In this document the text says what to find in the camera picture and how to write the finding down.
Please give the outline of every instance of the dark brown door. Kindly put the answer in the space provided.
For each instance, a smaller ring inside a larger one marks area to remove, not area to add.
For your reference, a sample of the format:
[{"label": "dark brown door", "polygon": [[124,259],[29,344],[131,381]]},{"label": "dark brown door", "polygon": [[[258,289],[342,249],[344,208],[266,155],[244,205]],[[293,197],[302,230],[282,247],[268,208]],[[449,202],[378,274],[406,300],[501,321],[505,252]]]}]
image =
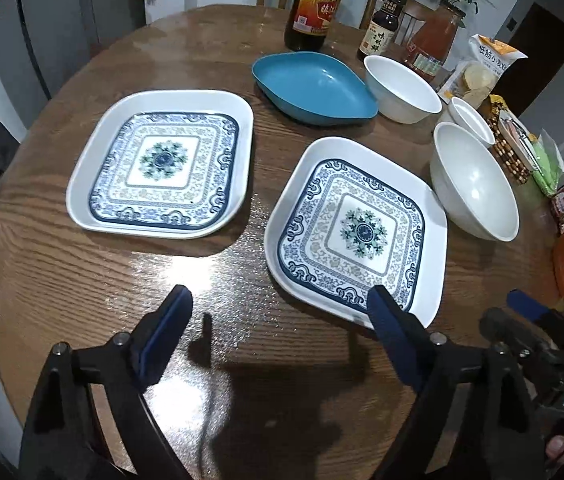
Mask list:
[{"label": "dark brown door", "polygon": [[533,4],[508,43],[528,59],[513,63],[492,93],[504,97],[511,111],[519,116],[564,64],[564,22]]}]

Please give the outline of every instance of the small white bowl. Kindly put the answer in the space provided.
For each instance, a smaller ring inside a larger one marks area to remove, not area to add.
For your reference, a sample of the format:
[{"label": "small white bowl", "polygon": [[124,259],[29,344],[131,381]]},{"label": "small white bowl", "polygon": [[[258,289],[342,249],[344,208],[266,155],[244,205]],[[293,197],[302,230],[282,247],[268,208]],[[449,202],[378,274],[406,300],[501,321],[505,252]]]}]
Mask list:
[{"label": "small white bowl", "polygon": [[484,118],[466,101],[459,97],[451,98],[448,108],[440,116],[440,123],[455,123],[481,142],[485,148],[495,144],[493,131]]},{"label": "small white bowl", "polygon": [[485,240],[510,242],[518,235],[518,204],[502,168],[475,137],[453,123],[433,133],[433,188],[451,220]]},{"label": "small white bowl", "polygon": [[401,63],[384,56],[367,56],[364,67],[364,80],[383,116],[413,124],[442,110],[442,102],[431,85]]}]

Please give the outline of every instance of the sauce bottle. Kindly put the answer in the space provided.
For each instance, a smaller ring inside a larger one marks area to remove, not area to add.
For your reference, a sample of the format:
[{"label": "sauce bottle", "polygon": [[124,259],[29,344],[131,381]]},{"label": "sauce bottle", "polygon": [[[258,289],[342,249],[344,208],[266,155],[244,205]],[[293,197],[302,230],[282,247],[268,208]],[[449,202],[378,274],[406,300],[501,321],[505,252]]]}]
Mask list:
[{"label": "sauce bottle", "polygon": [[339,0],[293,0],[284,43],[291,50],[318,51],[324,44]]},{"label": "sauce bottle", "polygon": [[457,28],[466,14],[448,2],[440,6],[406,46],[402,62],[424,80],[431,82],[442,68]]},{"label": "sauce bottle", "polygon": [[407,0],[384,0],[382,8],[371,18],[364,40],[357,50],[357,58],[361,61],[366,56],[381,56],[389,46],[399,28],[399,15]]}]

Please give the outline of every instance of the yellow and red label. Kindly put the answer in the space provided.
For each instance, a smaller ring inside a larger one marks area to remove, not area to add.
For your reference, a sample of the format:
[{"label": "yellow and red label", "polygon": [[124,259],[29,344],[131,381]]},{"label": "yellow and red label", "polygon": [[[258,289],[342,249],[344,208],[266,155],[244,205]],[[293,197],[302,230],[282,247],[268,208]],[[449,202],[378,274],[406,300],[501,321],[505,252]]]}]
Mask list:
[{"label": "yellow and red label", "polygon": [[339,0],[300,0],[293,29],[311,36],[325,36]]}]

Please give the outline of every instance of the round dining table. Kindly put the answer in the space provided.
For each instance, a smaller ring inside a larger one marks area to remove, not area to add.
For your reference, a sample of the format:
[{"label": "round dining table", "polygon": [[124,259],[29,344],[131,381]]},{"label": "round dining table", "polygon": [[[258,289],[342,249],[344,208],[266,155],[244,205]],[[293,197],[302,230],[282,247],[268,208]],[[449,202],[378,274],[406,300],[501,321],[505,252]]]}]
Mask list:
[{"label": "round dining table", "polygon": [[[367,479],[415,399],[373,333],[296,300],[273,280],[267,220],[302,153],[325,136],[353,139],[430,183],[437,116],[398,124],[315,127],[259,90],[255,60],[285,51],[287,11],[217,5],[136,30],[94,57],[53,97],[0,181],[0,376],[22,423],[51,346],[104,344],[134,328],[176,284],[193,316],[145,399],[194,478]],[[322,52],[361,78],[363,31],[332,25]],[[195,240],[90,232],[68,216],[66,185],[108,107],[143,90],[220,89],[248,101],[254,137],[245,202],[221,230]],[[512,184],[520,233],[510,243],[448,223],[440,310],[430,331],[487,346],[478,321],[521,289],[553,305],[548,200]],[[120,466],[132,469],[100,387],[95,402]]]}]

